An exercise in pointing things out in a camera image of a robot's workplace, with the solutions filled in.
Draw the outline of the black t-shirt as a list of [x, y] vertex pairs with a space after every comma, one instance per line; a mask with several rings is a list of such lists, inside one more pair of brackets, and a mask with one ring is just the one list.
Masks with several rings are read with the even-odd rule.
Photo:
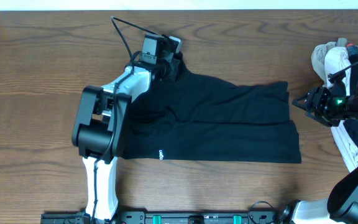
[[299, 164], [287, 82], [237, 86], [180, 67], [132, 104], [124, 159]]

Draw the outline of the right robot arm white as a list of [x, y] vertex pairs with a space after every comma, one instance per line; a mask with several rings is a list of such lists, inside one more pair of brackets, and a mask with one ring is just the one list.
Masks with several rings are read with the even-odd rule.
[[350, 173], [340, 180], [326, 199], [296, 201], [288, 205], [280, 223], [358, 223], [358, 151], [344, 124], [358, 121], [358, 86], [353, 95], [338, 95], [326, 87], [313, 88], [293, 100], [307, 116], [331, 127], [334, 140]]

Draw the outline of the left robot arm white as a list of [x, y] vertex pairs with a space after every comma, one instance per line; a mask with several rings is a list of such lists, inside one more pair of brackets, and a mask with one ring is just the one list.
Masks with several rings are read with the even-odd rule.
[[155, 63], [141, 56], [125, 66], [122, 75], [103, 86], [86, 86], [71, 137], [86, 169], [88, 204], [83, 223], [111, 223], [116, 216], [117, 160], [127, 141], [129, 107], [154, 81], [174, 81], [181, 53], [170, 53]]

